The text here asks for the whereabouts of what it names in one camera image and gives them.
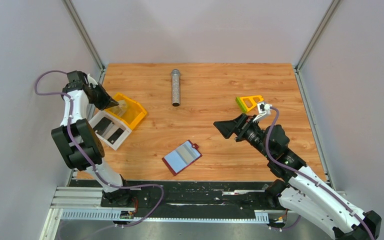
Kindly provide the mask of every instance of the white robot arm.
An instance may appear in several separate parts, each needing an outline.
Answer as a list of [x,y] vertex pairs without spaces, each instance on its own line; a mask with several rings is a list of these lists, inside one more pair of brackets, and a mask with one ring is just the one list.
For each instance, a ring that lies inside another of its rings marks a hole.
[[322,181],[288,148],[290,140],[281,125],[273,122],[266,130],[260,129],[258,123],[268,117],[271,110],[278,110],[266,102],[259,102],[257,107],[258,115],[243,113],[234,120],[216,121],[214,126],[226,139],[236,134],[236,142],[246,140],[269,160],[267,166],[271,172],[282,179],[266,190],[269,203],[298,213],[332,239],[377,239],[381,217],[351,204]]
[[[88,104],[104,110],[117,106],[118,102],[112,99],[90,75],[81,71],[72,71],[67,73],[67,77],[69,83],[62,91],[70,98],[63,96],[64,117],[60,127],[51,131],[52,138],[70,169],[77,168],[79,171],[91,174],[102,185],[102,194],[105,198],[110,202],[117,201],[121,206],[127,205],[130,201],[128,191],[113,187],[122,187],[124,179],[105,162],[104,148],[86,119]],[[80,146],[81,151],[75,146],[70,134]],[[84,157],[85,154],[93,164]]]

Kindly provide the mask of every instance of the metal frame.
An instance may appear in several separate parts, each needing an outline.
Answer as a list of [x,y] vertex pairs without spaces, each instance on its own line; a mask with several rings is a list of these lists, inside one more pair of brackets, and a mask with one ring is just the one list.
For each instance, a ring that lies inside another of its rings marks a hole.
[[72,0],[62,0],[64,3],[68,14],[70,15],[71,19],[73,20],[74,25],[76,26],[78,33],[80,34],[81,38],[83,39],[84,43],[86,44],[87,49],[89,50],[90,54],[92,55],[93,60],[95,61],[96,65],[100,69],[101,73],[105,69],[105,65],[101,60],[101,57],[98,54],[97,49],[95,48],[94,44],[92,43],[91,38],[88,35],[88,32],[85,29],[85,26],[83,26],[82,21],[80,20],[79,14],[76,11],[76,8],[73,5]]
[[326,26],[328,25],[329,21],[331,20],[335,11],[338,9],[338,6],[341,2],[342,0],[332,0],[332,2],[330,3],[330,6],[327,8],[327,11],[324,14],[323,18],[321,19],[321,22],[318,25],[317,29],[315,30],[310,42],[308,43],[307,47],[302,53],[301,58],[296,64],[295,69],[297,71],[300,71],[301,69],[303,69],[303,66],[306,63],[311,51],[313,50],[316,43],[319,41],[320,36],[322,35],[323,31],[325,30]]
[[[73,5],[72,0],[62,0],[64,3],[67,12],[72,18],[80,36],[82,37],[84,43],[86,44],[87,49],[89,50],[93,60],[100,69],[99,83],[102,84],[104,81],[104,76],[106,74],[106,66],[102,62],[98,51],[93,45],[83,23],[76,11],[75,6]],[[311,103],[307,98],[307,90],[301,75],[301,69],[305,65],[310,53],[312,52],[314,46],[318,42],[320,36],[323,34],[324,29],[329,23],[332,15],[335,13],[339,4],[342,0],[332,0],[329,8],[323,16],[320,24],[318,25],[314,35],[309,41],[307,47],[305,48],[301,58],[299,59],[296,66],[294,66],[295,77],[299,87],[299,91],[302,96],[302,101],[307,112],[309,124],[311,127],[312,134],[316,143],[317,151],[320,156],[320,160],[325,170],[328,182],[331,184],[332,188],[335,189],[334,181],[329,175],[328,166],[326,163],[326,158],[323,153],[323,144],[319,138],[318,125],[315,121],[314,114],[312,112]],[[88,119],[90,119],[94,113],[92,107],[88,107],[87,110]],[[69,182],[76,175],[76,171],[71,172],[71,177]],[[116,220],[119,219],[120,211],[131,211],[130,208],[108,208],[101,207],[101,193],[102,189],[99,187],[57,187],[55,191],[55,196],[52,200],[49,212],[46,218],[46,222],[43,226],[40,240],[54,240],[58,231],[58,226],[61,219],[71,220],[71,219],[82,219],[82,220]],[[279,214],[282,211],[279,210],[256,210],[255,218],[253,219],[191,219],[191,218],[152,218],[150,217],[147,221],[150,222],[190,222],[190,223],[258,223],[263,224],[267,223],[269,219],[269,214]]]
[[305,107],[305,111],[307,112],[308,121],[311,127],[312,134],[314,136],[315,145],[317,147],[318,155],[321,160],[321,165],[324,169],[324,174],[326,175],[327,182],[331,185],[331,187],[336,190],[335,188],[335,181],[331,178],[331,175],[329,174],[329,168],[327,165],[327,160],[324,154],[324,146],[323,143],[319,137],[320,130],[315,120],[315,115],[312,111],[312,106],[310,101],[307,97],[307,88],[303,80],[303,76],[301,74],[301,70],[303,69],[305,63],[307,62],[307,59],[309,58],[311,52],[313,51],[315,45],[320,39],[320,36],[323,34],[324,30],[326,29],[326,26],[328,25],[329,21],[331,20],[332,16],[335,14],[336,10],[338,9],[338,6],[341,4],[342,0],[332,0],[329,7],[326,10],[326,13],[324,14],[320,24],[318,25],[317,29],[315,30],[313,36],[311,37],[311,40],[309,41],[307,47],[305,48],[304,52],[302,53],[301,58],[299,59],[298,63],[294,66],[295,71],[295,78],[296,82],[298,83],[298,88],[301,93],[302,102]]
[[334,181],[331,178],[331,175],[329,174],[329,169],[327,165],[327,161],[325,158],[325,154],[323,153],[323,145],[319,137],[319,128],[316,124],[314,113],[312,111],[311,103],[308,101],[307,98],[307,89],[305,84],[303,83],[303,78],[301,76],[300,71],[295,71],[295,78],[296,82],[298,83],[298,88],[301,93],[302,103],[304,104],[305,111],[307,112],[308,122],[310,124],[311,132],[314,137],[315,146],[317,148],[318,156],[320,157],[321,165],[324,169],[324,174],[326,176],[326,183],[330,184],[330,186],[336,190]]

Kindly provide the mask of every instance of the yellow plastic bin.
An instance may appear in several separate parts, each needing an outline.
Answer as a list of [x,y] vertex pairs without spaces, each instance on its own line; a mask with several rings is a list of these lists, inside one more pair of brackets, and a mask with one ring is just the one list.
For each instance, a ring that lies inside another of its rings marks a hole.
[[112,98],[119,102],[120,105],[105,109],[105,111],[123,121],[131,130],[135,129],[148,114],[139,102],[128,98],[120,92],[117,92]]

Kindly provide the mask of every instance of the gray wall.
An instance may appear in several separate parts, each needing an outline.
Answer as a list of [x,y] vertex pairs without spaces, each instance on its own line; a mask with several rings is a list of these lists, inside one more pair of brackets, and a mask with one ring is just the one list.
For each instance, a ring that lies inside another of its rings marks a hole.
[[342,1],[302,74],[332,180],[384,240],[384,1]]
[[[35,79],[53,69],[98,69],[60,0],[0,0],[0,240],[38,239],[57,185],[69,170],[51,129],[61,122],[58,96],[36,96]],[[60,91],[55,73],[42,91]]]
[[331,0],[73,2],[106,64],[296,64]]

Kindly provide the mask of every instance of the wooden table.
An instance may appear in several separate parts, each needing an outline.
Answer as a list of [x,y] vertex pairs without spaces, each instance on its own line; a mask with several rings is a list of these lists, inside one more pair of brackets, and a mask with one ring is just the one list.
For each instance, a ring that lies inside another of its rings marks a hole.
[[[173,69],[181,72],[178,107],[171,104]],[[106,161],[125,179],[274,181],[265,157],[246,141],[224,139],[213,126],[241,114],[235,97],[262,95],[280,110],[278,123],[290,138],[289,147],[325,180],[290,64],[110,64],[103,86],[111,96],[123,93],[148,111],[117,151],[104,145]],[[273,118],[261,121],[260,127],[265,129]],[[161,158],[186,140],[198,144],[203,157],[173,176]],[[90,176],[79,172],[77,178]]]

